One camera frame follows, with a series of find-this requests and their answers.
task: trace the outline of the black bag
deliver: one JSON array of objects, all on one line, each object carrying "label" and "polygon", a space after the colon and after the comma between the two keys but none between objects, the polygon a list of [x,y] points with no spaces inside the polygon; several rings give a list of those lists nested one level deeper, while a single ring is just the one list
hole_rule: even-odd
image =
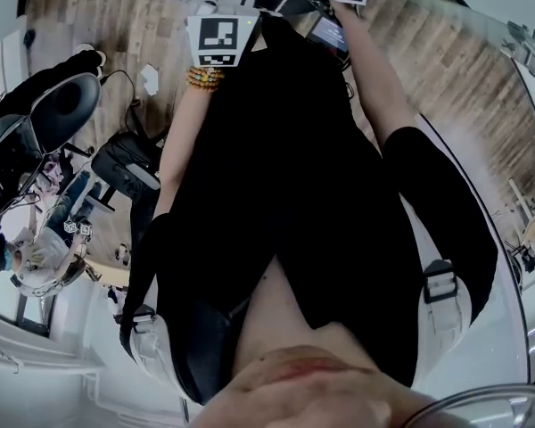
[{"label": "black bag", "polygon": [[115,190],[135,203],[148,189],[146,183],[133,174],[129,165],[138,165],[154,174],[158,170],[161,150],[133,132],[118,133],[105,143],[91,162],[91,169]]}]

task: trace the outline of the beaded bracelet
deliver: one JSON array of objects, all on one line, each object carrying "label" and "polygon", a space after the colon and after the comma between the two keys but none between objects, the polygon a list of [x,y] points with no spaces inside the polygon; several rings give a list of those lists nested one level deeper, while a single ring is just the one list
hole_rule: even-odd
[{"label": "beaded bracelet", "polygon": [[222,70],[218,70],[214,67],[190,67],[186,83],[208,92],[214,92],[218,89],[218,84],[223,77],[224,73]]}]

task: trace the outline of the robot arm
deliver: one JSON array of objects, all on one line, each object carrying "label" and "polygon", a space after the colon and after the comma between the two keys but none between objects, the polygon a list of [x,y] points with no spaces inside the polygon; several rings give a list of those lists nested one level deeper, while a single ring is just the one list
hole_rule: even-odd
[{"label": "robot arm", "polygon": [[256,0],[193,0],[187,20],[194,65],[236,67],[258,22]]}]

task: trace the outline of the person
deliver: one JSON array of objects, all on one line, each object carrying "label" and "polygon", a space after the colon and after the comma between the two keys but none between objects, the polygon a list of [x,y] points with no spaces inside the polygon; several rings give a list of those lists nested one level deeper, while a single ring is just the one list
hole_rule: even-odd
[{"label": "person", "polygon": [[67,61],[58,63],[51,69],[39,71],[6,94],[0,100],[0,119],[8,114],[28,115],[34,102],[44,92],[65,79],[80,73],[92,73],[100,78],[106,62],[105,53],[96,51],[93,46],[87,44],[76,46],[73,55]]},{"label": "person", "polygon": [[[380,153],[332,56],[277,18],[262,21],[267,49],[225,78],[191,70],[170,127],[120,340],[205,405],[193,428],[398,427],[432,401],[409,389],[426,276],[401,195],[456,276],[445,340],[490,295],[498,251],[470,187],[416,127],[366,23],[332,5]],[[155,286],[161,368],[136,353]]]},{"label": "person", "polygon": [[[29,226],[22,228],[18,236],[7,242],[0,234],[0,271],[13,271],[27,287],[44,288],[62,279],[74,259],[84,236],[74,235],[64,229],[64,222],[70,218],[71,209],[85,191],[89,172],[81,171],[51,209],[43,229],[37,230],[36,205],[30,206]],[[89,194],[98,197],[101,184],[95,182]],[[93,204],[87,198],[81,204],[73,221],[85,222]]]}]

